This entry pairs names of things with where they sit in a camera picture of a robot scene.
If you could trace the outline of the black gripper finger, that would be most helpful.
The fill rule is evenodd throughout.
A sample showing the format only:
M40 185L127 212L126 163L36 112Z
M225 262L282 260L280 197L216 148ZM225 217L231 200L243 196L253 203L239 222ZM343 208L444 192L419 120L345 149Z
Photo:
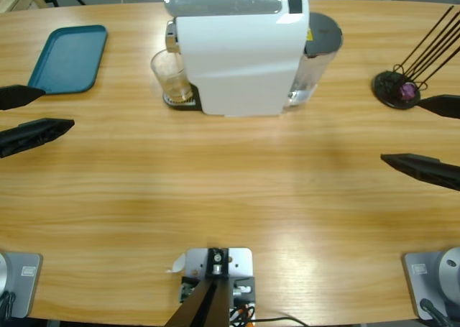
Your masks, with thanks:
M424 98L417 102L416 106L430 111L436 115L451 119L460 118L460 96L459 95L438 95Z
M1 131L1 158L56 140L75 125L73 119L43 118Z
M44 90L30 86L4 86L0 88L0 109L5 111L26 106L45 94Z
M459 190L459 166L416 154L382 154L381 160L416 180Z

